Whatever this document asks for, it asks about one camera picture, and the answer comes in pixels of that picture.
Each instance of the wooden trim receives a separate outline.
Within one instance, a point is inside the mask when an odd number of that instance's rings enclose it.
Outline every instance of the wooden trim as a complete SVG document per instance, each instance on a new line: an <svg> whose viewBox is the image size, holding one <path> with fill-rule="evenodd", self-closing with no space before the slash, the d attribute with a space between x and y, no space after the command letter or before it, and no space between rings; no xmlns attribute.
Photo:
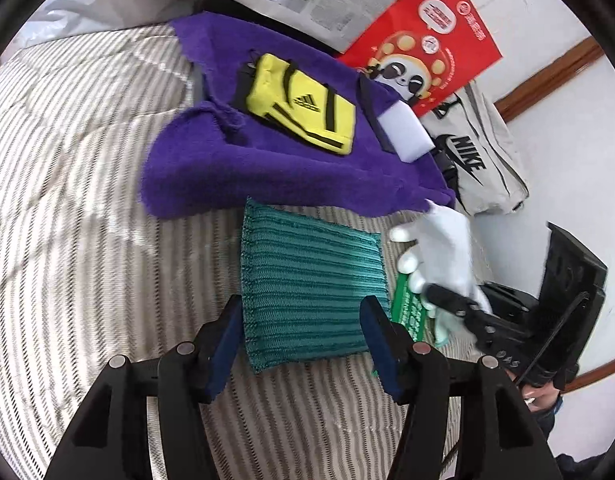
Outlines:
<svg viewBox="0 0 615 480"><path fill-rule="evenodd" d="M534 74L526 82L521 83L504 98L499 99L495 106L505 122L509 122L560 88L603 55L603 49L596 40L591 37L587 38L555 62Z"/></svg>
<svg viewBox="0 0 615 480"><path fill-rule="evenodd" d="M597 368L596 370L592 370L591 372L578 376L574 381L565 387L564 393L569 394L571 392L575 392L585 386L590 386L590 384L597 383L612 374L615 374L615 359L606 365Z"/></svg>

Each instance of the yellow adidas bag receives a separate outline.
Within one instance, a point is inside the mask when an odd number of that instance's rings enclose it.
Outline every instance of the yellow adidas bag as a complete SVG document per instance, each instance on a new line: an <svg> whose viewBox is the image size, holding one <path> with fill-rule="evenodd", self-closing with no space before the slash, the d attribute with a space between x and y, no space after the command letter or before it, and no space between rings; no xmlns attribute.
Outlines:
<svg viewBox="0 0 615 480"><path fill-rule="evenodd" d="M246 104L252 114L280 123L307 142L341 155L351 152L354 105L293 63L261 56Z"/></svg>

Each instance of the red box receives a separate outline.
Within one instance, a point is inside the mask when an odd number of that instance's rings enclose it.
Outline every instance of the red box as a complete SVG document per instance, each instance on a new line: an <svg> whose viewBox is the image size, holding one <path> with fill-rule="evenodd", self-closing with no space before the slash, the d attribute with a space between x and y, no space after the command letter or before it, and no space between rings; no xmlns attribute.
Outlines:
<svg viewBox="0 0 615 480"><path fill-rule="evenodd" d="M397 0L339 60L421 117L501 58L470 0Z"/></svg>

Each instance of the adidas logo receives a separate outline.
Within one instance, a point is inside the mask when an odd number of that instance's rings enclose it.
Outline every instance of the adidas logo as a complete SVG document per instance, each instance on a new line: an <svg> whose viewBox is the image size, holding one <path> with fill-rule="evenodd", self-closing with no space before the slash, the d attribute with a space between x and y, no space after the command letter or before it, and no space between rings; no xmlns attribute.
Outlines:
<svg viewBox="0 0 615 480"><path fill-rule="evenodd" d="M306 94L304 96L297 97L296 99L294 99L294 102L297 105L302 106L303 108L308 108L309 110L312 110L314 112L321 111L319 107L316 106L316 101L314 101L312 94Z"/></svg>

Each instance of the bed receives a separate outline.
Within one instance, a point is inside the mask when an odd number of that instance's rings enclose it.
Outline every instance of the bed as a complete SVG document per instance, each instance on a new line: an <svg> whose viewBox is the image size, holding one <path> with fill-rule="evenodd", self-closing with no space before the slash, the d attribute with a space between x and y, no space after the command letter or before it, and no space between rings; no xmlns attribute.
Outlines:
<svg viewBox="0 0 615 480"><path fill-rule="evenodd" d="M168 25L43 43L0 67L0 452L20 480L43 477L111 356L159 356L239 292L242 209L159 221L138 200L151 143L193 90ZM285 209L382 234L415 218ZM392 292L404 248L383 237ZM474 254L477 278L491 278L476 241ZM442 352L476 358L457 338ZM221 477L386 478L405 409L372 370L357 354L256 376L241 351L202 407ZM154 404L148 420L165 479ZM446 452L458 429L453 400Z"/></svg>

